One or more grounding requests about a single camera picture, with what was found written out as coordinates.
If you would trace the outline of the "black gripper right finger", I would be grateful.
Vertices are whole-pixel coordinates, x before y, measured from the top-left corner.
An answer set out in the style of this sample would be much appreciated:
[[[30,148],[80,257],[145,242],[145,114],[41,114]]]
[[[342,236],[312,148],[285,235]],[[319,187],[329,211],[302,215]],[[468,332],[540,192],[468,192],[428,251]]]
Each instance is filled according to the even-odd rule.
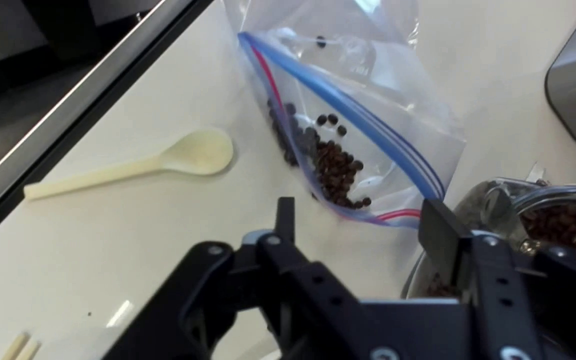
[[[431,360],[576,360],[576,251],[524,257],[506,236],[470,230],[441,200],[423,205],[421,245],[462,292],[423,323]]]

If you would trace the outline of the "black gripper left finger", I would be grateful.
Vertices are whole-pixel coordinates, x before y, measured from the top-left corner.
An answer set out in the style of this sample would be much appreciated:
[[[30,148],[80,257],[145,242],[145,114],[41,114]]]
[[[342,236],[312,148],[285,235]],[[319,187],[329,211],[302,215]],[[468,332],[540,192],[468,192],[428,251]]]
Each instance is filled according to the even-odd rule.
[[[245,310],[261,310],[282,360],[365,360],[365,310],[346,286],[294,245],[296,207],[277,205],[272,230],[201,242],[171,273],[104,360],[212,360]]]

